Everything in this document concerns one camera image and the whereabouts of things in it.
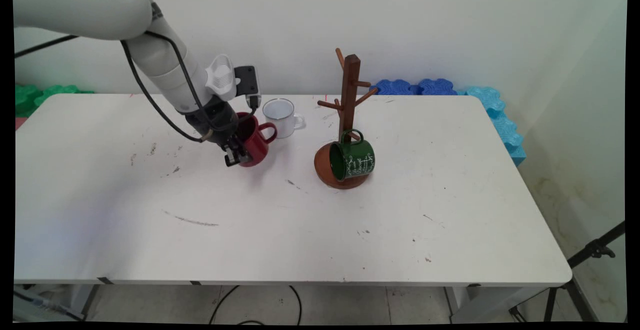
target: table leg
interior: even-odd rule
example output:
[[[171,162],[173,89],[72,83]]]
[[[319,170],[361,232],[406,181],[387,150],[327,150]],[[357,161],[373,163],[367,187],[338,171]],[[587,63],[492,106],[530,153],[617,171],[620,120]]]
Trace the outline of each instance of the table leg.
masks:
[[[478,323],[493,320],[498,314],[542,291],[541,287],[483,287],[477,295],[469,296],[451,315],[451,323]]]

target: mug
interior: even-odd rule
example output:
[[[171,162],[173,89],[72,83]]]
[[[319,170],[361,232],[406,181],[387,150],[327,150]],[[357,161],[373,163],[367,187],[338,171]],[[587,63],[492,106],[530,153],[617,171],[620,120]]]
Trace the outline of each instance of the mug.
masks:
[[[360,139],[355,143],[345,143],[345,136],[351,131],[357,132]],[[368,141],[364,140],[362,132],[355,129],[344,131],[340,136],[340,142],[331,143],[329,148],[331,171],[334,173],[336,180],[340,182],[350,177],[368,175],[373,171],[375,161],[376,156],[373,154],[373,147]]]
[[[267,121],[276,125],[278,138],[291,136],[295,129],[299,129],[305,123],[305,118],[293,110],[293,103],[287,99],[272,99],[262,107]]]
[[[243,117],[249,115],[246,112],[238,112],[238,117]],[[274,134],[270,136],[270,138],[266,139],[263,134],[263,129],[268,129],[271,127],[274,131]],[[238,129],[235,130],[236,135],[242,142],[244,142],[244,147],[247,152],[252,157],[252,160],[247,163],[240,163],[242,167],[251,167],[256,166],[262,160],[265,159],[267,153],[269,152],[269,143],[276,139],[278,136],[278,129],[273,123],[267,122],[262,125],[258,125],[258,119],[255,116],[251,116],[238,124]]]

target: wooden mug tree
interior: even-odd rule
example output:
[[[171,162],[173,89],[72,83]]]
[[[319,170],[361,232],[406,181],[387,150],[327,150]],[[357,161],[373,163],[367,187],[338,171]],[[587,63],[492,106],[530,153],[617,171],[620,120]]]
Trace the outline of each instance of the wooden mug tree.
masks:
[[[356,93],[358,91],[358,87],[366,87],[370,88],[371,84],[369,82],[360,81],[358,77],[360,76],[360,59],[358,56],[349,55],[346,58],[343,58],[343,54],[340,49],[336,49],[335,53],[338,54],[338,60],[340,61],[340,65],[342,66],[342,99],[338,101],[338,99],[334,100],[333,104],[325,101],[318,101],[318,105],[329,107],[330,109],[335,109],[338,111],[338,116],[340,116],[340,126],[338,126],[338,141],[340,141],[340,136],[342,136],[343,131],[352,129],[354,127],[354,111],[355,107],[364,102],[364,100],[368,99],[371,95],[378,92],[377,88],[372,89],[366,95],[360,97],[356,100]],[[353,132],[349,133],[349,136],[346,136],[344,142],[350,143],[352,138],[358,141],[360,137]],[[369,175],[352,177],[350,179],[345,179],[342,182],[336,180],[332,170],[331,163],[329,161],[329,149],[331,147],[331,143],[327,143],[326,145],[320,147],[320,149],[315,154],[315,159],[313,163],[315,165],[315,172],[320,177],[320,180],[331,186],[332,188],[338,189],[350,189],[361,185],[366,181]]]

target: light blue foam block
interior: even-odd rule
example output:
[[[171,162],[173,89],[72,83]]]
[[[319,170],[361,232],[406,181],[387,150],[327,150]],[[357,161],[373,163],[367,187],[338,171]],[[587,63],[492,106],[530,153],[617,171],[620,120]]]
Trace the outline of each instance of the light blue foam block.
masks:
[[[510,156],[516,166],[521,164],[522,161],[527,158],[527,155],[524,153],[524,149],[522,148],[522,146],[518,146],[518,148],[516,148],[514,152],[510,153]]]
[[[506,104],[500,99],[500,93],[491,87],[471,87],[466,90],[467,95],[478,97],[490,118],[496,118],[505,110]]]
[[[498,135],[500,135],[500,139],[509,153],[514,152],[522,145],[522,135],[516,132],[518,126],[515,122],[509,120],[504,112],[498,113],[496,118],[491,119],[491,122],[494,123],[493,126],[498,131]]]

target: white enamel mug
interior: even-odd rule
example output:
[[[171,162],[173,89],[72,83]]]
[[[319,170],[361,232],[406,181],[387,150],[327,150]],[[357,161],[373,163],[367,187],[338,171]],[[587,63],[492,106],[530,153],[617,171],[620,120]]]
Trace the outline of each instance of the white enamel mug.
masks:
[[[293,103],[287,99],[272,99],[262,107],[262,113],[267,122],[276,125],[277,138],[291,136],[295,129],[299,129],[305,123],[302,115],[294,113]]]

